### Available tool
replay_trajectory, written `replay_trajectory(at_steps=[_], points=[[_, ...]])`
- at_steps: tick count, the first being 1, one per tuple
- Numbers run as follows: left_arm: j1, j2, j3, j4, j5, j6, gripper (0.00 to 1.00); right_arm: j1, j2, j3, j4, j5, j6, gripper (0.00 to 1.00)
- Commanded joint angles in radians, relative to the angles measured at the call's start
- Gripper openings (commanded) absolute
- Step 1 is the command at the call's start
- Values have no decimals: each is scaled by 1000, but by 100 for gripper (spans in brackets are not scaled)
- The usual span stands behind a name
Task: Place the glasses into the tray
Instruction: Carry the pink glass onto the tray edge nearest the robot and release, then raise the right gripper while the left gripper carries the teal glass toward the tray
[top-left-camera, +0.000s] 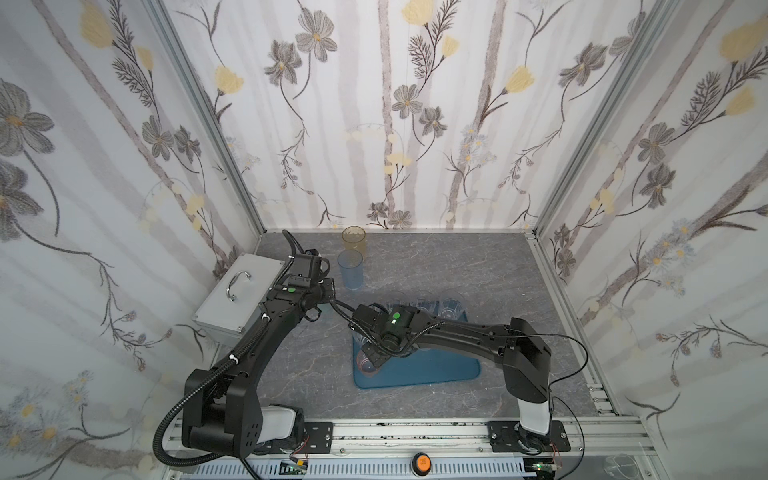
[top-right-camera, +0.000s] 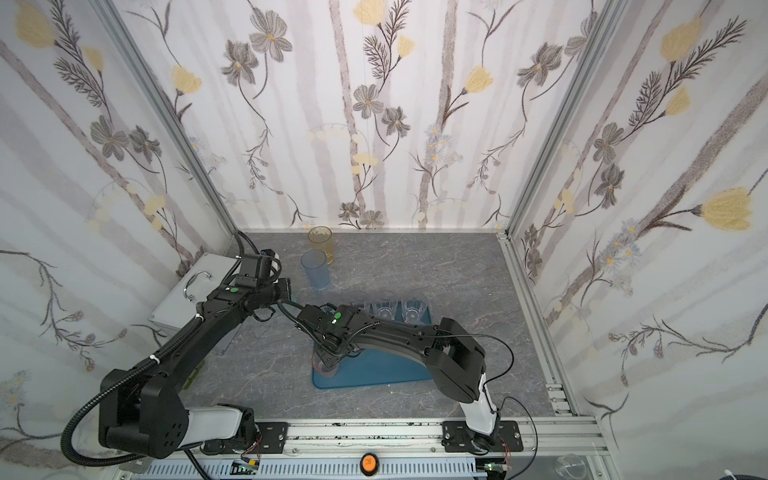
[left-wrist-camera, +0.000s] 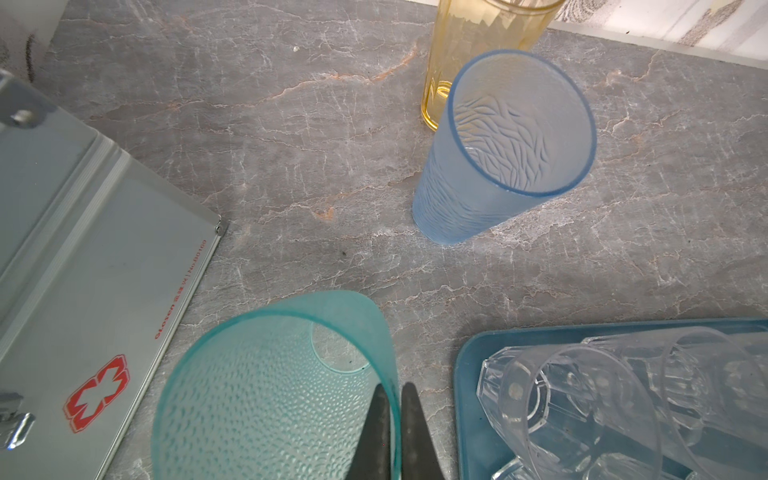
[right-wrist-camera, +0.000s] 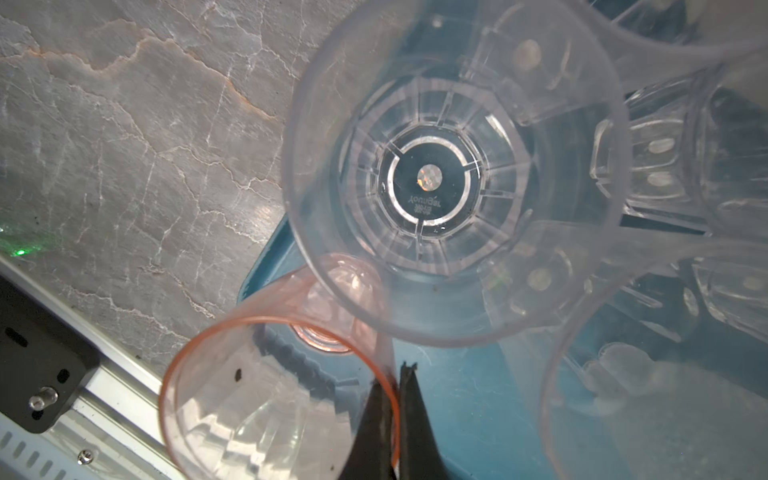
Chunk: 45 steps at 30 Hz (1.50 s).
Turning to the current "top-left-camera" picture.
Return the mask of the pink plastic cup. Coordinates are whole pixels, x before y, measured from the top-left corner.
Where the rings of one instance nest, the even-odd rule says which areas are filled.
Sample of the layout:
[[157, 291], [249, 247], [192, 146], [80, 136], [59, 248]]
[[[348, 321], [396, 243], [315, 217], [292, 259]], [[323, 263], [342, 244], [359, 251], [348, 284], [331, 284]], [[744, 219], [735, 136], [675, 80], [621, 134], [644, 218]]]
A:
[[360, 350], [356, 357], [355, 362], [357, 370], [364, 376], [372, 377], [377, 374], [379, 369], [373, 364], [373, 362], [366, 356], [365, 352]]

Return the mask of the clear ribbed glass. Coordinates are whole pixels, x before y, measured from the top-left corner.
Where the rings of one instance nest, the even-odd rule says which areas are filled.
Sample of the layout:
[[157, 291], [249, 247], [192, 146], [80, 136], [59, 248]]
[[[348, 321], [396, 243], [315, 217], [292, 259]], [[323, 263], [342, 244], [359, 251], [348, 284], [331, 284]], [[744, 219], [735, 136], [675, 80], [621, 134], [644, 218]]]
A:
[[438, 309], [438, 304], [438, 299], [428, 292], [418, 293], [414, 300], [415, 307], [420, 310], [424, 310], [429, 314], [435, 314]]
[[447, 320], [459, 321], [465, 315], [466, 301], [456, 292], [443, 292], [438, 303], [438, 316]]

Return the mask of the blue plastic cup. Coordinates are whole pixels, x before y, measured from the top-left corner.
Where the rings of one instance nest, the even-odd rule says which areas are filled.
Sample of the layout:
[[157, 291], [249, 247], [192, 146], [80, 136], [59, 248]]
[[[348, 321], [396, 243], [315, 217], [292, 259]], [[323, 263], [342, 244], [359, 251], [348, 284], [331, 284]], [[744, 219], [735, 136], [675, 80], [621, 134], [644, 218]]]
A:
[[337, 256], [342, 282], [348, 290], [359, 290], [364, 284], [364, 257], [357, 250], [345, 249]]

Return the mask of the yellow plastic cup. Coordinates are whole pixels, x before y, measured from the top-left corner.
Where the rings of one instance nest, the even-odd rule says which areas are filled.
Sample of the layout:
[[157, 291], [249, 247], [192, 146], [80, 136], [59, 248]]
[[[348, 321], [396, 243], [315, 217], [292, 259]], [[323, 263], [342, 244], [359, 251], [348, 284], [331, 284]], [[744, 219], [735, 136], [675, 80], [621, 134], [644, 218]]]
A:
[[342, 242], [346, 250], [359, 252], [363, 257], [367, 253], [366, 231], [360, 226], [348, 226], [341, 234]]

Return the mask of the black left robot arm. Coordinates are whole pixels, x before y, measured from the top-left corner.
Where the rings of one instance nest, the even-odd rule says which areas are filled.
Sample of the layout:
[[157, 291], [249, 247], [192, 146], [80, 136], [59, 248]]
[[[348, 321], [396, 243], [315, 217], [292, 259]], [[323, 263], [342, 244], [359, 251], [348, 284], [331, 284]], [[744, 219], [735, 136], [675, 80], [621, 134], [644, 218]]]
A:
[[[257, 386], [282, 341], [310, 313], [334, 298], [330, 263], [315, 249], [304, 249], [287, 230], [288, 259], [256, 309], [258, 318], [244, 337], [208, 370], [197, 369], [184, 396], [160, 421], [152, 441], [155, 458], [169, 467], [191, 467], [221, 457], [247, 459], [262, 442], [266, 423]], [[164, 447], [164, 436], [182, 418], [182, 445], [200, 456], [181, 458]]]

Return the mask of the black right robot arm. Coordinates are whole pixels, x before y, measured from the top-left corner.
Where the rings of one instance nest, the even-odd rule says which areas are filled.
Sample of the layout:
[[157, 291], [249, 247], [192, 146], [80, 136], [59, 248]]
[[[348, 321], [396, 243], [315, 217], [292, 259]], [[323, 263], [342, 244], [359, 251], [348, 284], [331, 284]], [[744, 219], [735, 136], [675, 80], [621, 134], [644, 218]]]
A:
[[473, 324], [445, 319], [408, 305], [391, 310], [360, 304], [353, 308], [340, 300], [332, 309], [350, 329], [366, 341], [361, 350], [377, 368], [393, 358], [405, 358], [421, 349], [438, 349], [485, 359], [501, 369], [507, 392], [519, 410], [513, 444], [521, 452], [538, 455], [551, 444], [552, 350], [524, 319], [506, 324]]

